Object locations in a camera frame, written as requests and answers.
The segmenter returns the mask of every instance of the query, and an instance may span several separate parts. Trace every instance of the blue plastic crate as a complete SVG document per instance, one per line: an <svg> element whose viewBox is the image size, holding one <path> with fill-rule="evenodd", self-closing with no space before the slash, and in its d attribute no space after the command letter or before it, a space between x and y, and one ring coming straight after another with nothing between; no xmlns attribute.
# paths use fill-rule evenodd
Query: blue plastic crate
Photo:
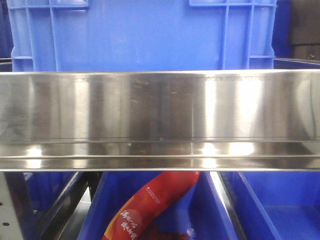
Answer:
<svg viewBox="0 0 320 240"><path fill-rule="evenodd" d="M11 35L7 2L0 1L0 58L10 58L14 46Z"/></svg>
<svg viewBox="0 0 320 240"><path fill-rule="evenodd" d="M49 209L72 175L73 172L25 172L33 209Z"/></svg>
<svg viewBox="0 0 320 240"><path fill-rule="evenodd" d="M123 204L159 172L105 172L78 240L101 240L109 222ZM165 232L189 233L191 240L237 240L233 225L213 186L209 172L155 222Z"/></svg>
<svg viewBox="0 0 320 240"><path fill-rule="evenodd" d="M8 0L14 71L272 68L276 0Z"/></svg>
<svg viewBox="0 0 320 240"><path fill-rule="evenodd" d="M225 176L248 240L320 239L320 172Z"/></svg>
<svg viewBox="0 0 320 240"><path fill-rule="evenodd" d="M289 21L291 0L277 0L275 12L272 46L277 58L290 58Z"/></svg>

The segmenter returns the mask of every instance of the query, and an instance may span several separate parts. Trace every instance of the blue container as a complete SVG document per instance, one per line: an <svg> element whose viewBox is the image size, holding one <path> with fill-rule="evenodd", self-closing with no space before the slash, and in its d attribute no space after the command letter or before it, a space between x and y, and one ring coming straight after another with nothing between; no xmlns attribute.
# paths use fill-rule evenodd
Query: blue container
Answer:
<svg viewBox="0 0 320 240"><path fill-rule="evenodd" d="M7 3L0 1L0 58L10 58L14 46L11 35Z"/></svg>
<svg viewBox="0 0 320 240"><path fill-rule="evenodd" d="M320 172L230 172L225 177L248 240L320 239Z"/></svg>
<svg viewBox="0 0 320 240"><path fill-rule="evenodd" d="M275 12L272 46L277 58L290 58L291 45L289 44L290 1L277 0Z"/></svg>
<svg viewBox="0 0 320 240"><path fill-rule="evenodd" d="M73 172L25 172L33 209L49 209L72 175Z"/></svg>
<svg viewBox="0 0 320 240"><path fill-rule="evenodd" d="M154 171L105 172L78 240L101 240L109 222L124 203L158 174ZM191 240L238 239L209 172L201 173L198 183L155 222L161 231L193 232Z"/></svg>
<svg viewBox="0 0 320 240"><path fill-rule="evenodd" d="M276 0L8 0L14 71L272 68Z"/></svg>

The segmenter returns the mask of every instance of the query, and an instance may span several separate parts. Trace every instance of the red packaging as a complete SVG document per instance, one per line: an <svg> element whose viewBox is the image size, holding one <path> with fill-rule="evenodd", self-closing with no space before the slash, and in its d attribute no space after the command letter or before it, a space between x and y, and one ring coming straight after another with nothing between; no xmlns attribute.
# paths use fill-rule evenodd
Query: red packaging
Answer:
<svg viewBox="0 0 320 240"><path fill-rule="evenodd" d="M151 223L138 240L189 240L189 235L187 233L161 231L156 224Z"/></svg>
<svg viewBox="0 0 320 240"><path fill-rule="evenodd" d="M160 213L197 182L198 171L164 171L134 194L113 217L102 240L137 240Z"/></svg>

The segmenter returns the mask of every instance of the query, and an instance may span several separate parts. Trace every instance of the red snack package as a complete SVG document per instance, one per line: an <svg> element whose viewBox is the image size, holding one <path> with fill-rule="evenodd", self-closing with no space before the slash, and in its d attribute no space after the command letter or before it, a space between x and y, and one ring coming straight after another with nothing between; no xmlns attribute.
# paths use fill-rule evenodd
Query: red snack package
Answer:
<svg viewBox="0 0 320 240"><path fill-rule="evenodd" d="M113 217L102 240L137 240L160 213L197 182L198 171L164 171L134 194Z"/></svg>
<svg viewBox="0 0 320 240"><path fill-rule="evenodd" d="M186 233L160 231L157 225L151 223L139 236L138 240L189 240L189 235Z"/></svg>

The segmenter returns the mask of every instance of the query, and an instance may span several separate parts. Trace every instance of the metal post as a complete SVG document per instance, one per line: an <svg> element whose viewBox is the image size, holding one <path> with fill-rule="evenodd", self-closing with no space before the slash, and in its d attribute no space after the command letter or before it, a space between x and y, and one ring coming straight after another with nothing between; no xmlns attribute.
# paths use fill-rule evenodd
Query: metal post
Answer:
<svg viewBox="0 0 320 240"><path fill-rule="evenodd" d="M0 172L0 239L40 239L22 172Z"/></svg>

